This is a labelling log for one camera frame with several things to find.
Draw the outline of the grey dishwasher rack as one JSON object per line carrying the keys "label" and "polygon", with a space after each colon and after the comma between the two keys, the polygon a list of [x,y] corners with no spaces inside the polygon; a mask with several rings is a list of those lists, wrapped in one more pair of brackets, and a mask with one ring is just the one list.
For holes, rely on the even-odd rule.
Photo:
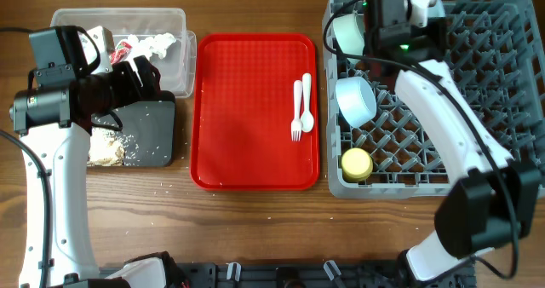
{"label": "grey dishwasher rack", "polygon": [[[480,121],[517,160],[544,165],[544,50],[531,0],[441,0],[447,19],[447,62]],[[341,199],[444,196],[450,185],[439,154],[410,109],[383,81],[371,81],[376,116],[359,128],[341,115],[340,78],[367,78],[361,66],[324,53],[330,192]],[[373,171],[345,181],[341,156],[358,147]]]}

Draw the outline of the light blue bowl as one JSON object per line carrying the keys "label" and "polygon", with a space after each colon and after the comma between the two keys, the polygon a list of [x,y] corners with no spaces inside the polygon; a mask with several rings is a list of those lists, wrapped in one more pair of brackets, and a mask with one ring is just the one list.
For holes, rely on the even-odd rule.
{"label": "light blue bowl", "polygon": [[362,77],[339,79],[336,100],[341,114],[353,128],[363,126],[376,115],[375,94],[370,83]]}

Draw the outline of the red plastic tray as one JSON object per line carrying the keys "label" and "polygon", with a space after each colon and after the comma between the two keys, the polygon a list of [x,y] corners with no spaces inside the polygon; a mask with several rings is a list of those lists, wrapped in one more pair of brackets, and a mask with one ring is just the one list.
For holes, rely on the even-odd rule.
{"label": "red plastic tray", "polygon": [[190,176],[208,191],[301,191],[320,173],[319,127],[291,138],[293,87],[317,74],[300,33],[214,33],[198,44]]}

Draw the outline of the green bowl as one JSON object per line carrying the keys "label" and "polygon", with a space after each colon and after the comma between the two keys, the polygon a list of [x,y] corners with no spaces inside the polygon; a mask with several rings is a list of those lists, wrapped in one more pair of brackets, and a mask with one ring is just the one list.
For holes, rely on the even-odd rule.
{"label": "green bowl", "polygon": [[364,16],[346,14],[332,21],[336,41],[343,54],[362,55],[364,52]]}

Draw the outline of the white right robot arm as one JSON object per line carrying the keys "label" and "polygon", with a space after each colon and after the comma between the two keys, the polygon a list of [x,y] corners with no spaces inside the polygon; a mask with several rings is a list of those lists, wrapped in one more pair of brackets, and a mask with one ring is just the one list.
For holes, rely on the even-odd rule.
{"label": "white right robot arm", "polygon": [[445,61],[445,19],[428,11],[435,0],[363,0],[367,59],[394,76],[397,97],[416,115],[446,169],[451,189],[434,229],[404,251],[403,278],[442,279],[481,262],[486,252],[519,242],[530,231],[542,175],[521,162],[479,121]]}

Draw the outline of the yellow plastic cup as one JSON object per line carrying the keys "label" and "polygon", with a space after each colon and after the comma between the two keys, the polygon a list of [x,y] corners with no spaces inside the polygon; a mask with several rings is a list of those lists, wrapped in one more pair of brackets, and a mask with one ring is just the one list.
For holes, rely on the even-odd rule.
{"label": "yellow plastic cup", "polygon": [[373,171],[372,157],[364,149],[350,148],[341,156],[341,170],[345,181],[364,181]]}

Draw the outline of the black food waste tray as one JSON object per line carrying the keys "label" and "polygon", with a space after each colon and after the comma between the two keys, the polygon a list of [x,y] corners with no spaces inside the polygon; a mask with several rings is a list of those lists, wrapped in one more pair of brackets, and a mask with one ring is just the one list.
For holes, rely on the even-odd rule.
{"label": "black food waste tray", "polygon": [[138,144],[135,158],[125,167],[161,167],[170,164],[174,149],[175,96],[159,93],[152,101],[139,101],[113,110],[117,115],[94,116],[93,128],[133,135]]}

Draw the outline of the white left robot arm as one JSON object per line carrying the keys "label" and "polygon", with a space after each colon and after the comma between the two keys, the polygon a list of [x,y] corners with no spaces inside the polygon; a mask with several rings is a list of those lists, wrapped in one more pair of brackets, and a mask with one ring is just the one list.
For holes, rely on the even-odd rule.
{"label": "white left robot arm", "polygon": [[158,69],[143,55],[112,63],[104,27],[52,26],[29,31],[35,67],[9,111],[7,138],[26,162],[26,254],[22,287],[186,287],[167,252],[128,260],[101,275],[89,236],[86,175],[94,117],[120,131],[129,110],[147,106],[172,121],[175,96],[161,89]]}

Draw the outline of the white tissue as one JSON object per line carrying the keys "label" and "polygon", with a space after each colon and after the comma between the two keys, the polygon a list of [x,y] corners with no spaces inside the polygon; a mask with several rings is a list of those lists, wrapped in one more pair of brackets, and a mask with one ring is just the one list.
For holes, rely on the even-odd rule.
{"label": "white tissue", "polygon": [[144,39],[139,39],[136,35],[129,35],[126,42],[130,49],[125,60],[132,60],[142,55],[148,60],[153,55],[157,55],[162,60],[167,55],[168,48],[176,42],[176,38],[168,32]]}

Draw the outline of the clear plastic waste bin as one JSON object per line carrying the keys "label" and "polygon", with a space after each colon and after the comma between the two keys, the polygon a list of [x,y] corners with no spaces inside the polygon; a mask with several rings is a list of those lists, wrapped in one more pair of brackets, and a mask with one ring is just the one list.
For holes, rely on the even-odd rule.
{"label": "clear plastic waste bin", "polygon": [[88,30],[103,26],[115,43],[134,35],[139,40],[169,33],[175,41],[163,59],[152,55],[150,62],[160,71],[161,89],[178,98],[191,96],[197,60],[197,38],[186,27],[186,14],[178,8],[88,8],[58,9],[51,26],[81,26]]}

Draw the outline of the white plastic spoon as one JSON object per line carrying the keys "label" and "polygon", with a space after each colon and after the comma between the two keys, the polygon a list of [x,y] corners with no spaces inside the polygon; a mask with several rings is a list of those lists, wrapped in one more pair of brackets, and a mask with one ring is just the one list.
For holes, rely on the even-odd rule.
{"label": "white plastic spoon", "polygon": [[312,75],[304,73],[302,75],[302,95],[303,95],[303,113],[301,115],[302,131],[309,133],[314,126],[314,116],[310,112],[310,96],[312,90]]}

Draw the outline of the food scraps and rice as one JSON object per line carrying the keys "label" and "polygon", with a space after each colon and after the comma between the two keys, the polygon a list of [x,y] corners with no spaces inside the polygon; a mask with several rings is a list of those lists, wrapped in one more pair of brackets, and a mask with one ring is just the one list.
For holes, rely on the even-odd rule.
{"label": "food scraps and rice", "polygon": [[133,135],[93,128],[87,166],[125,166],[135,158],[137,146]]}

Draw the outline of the white plastic fork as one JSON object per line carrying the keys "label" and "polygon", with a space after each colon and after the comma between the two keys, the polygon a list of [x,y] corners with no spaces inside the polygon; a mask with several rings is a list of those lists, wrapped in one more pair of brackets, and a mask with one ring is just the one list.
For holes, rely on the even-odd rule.
{"label": "white plastic fork", "polygon": [[293,85],[294,117],[290,124],[291,140],[299,141],[302,133],[302,121],[300,117],[302,98],[302,81],[296,80]]}

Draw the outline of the red snack wrapper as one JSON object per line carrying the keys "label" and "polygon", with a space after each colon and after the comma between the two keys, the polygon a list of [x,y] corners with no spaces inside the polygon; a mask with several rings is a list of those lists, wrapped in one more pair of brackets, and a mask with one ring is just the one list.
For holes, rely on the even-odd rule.
{"label": "red snack wrapper", "polygon": [[114,65],[121,62],[130,53],[131,49],[132,46],[126,40],[120,41],[113,53],[109,55],[110,63]]}

